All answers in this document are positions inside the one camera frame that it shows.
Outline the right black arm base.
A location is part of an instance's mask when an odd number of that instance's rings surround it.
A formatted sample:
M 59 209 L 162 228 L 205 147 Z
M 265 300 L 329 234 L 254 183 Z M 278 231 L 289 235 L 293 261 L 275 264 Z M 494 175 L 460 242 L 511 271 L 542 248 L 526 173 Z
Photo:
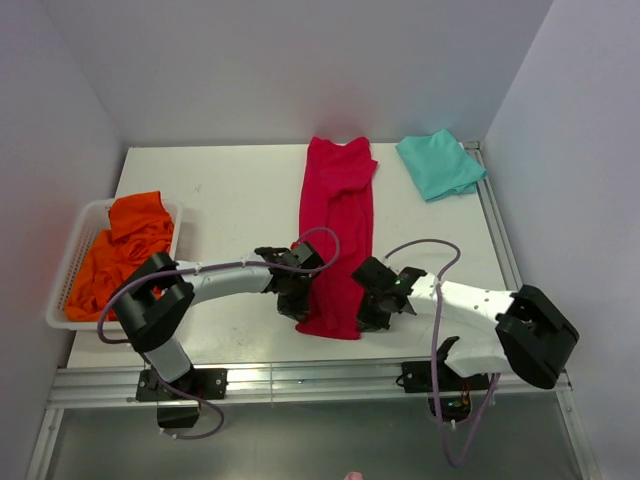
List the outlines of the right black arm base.
M 471 393 L 487 390 L 490 384 L 487 374 L 463 378 L 444 363 L 438 365 L 440 405 L 445 422 L 467 420 L 472 413 Z M 431 363 L 408 361 L 401 364 L 401 374 L 395 383 L 406 394 L 432 393 Z

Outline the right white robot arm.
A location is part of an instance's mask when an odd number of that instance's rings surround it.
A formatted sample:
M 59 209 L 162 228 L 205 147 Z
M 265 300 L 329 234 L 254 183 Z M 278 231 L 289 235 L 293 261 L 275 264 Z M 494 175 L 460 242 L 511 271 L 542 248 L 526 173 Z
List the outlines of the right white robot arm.
M 475 375 L 513 373 L 526 383 L 553 389 L 575 349 L 577 329 L 538 288 L 487 290 L 438 279 L 409 269 L 378 279 L 353 276 L 365 296 L 358 322 L 387 329 L 395 314 L 434 317 L 433 332 L 451 330 L 436 341 L 435 383 L 457 388 Z

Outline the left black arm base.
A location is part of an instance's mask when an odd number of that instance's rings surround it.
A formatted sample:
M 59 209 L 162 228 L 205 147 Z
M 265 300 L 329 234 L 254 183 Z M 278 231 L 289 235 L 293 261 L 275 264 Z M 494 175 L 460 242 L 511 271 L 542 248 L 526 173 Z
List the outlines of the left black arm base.
M 155 369 L 140 372 L 135 401 L 154 403 L 156 420 L 163 433 L 177 439 L 201 439 L 218 433 L 225 415 L 213 400 L 223 400 L 226 396 L 228 370 L 225 368 L 192 368 L 181 378 L 168 382 Z M 217 425 L 208 432 L 189 434 L 205 409 L 218 415 Z

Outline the crimson red t shirt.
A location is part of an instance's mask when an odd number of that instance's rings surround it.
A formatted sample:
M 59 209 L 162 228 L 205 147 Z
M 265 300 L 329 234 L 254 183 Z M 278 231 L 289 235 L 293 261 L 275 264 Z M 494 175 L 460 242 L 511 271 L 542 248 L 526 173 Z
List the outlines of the crimson red t shirt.
M 358 340 L 357 312 L 364 290 L 351 275 L 372 255 L 373 177 L 378 162 L 369 140 L 345 145 L 315 137 L 307 149 L 299 204 L 299 232 L 325 261 L 338 258 L 312 281 L 307 319 L 296 330 L 338 340 Z

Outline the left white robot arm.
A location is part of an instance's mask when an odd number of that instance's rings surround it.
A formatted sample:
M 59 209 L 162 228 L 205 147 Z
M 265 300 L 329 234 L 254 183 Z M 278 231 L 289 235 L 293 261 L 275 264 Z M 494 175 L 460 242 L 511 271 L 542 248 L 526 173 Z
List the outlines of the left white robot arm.
M 112 296 L 107 311 L 134 350 L 159 376 L 159 388 L 183 399 L 196 386 L 193 364 L 175 332 L 190 307 L 237 294 L 273 293 L 279 314 L 297 322 L 310 312 L 314 278 L 324 266 L 308 243 L 292 249 L 260 247 L 239 261 L 180 263 L 152 255 Z

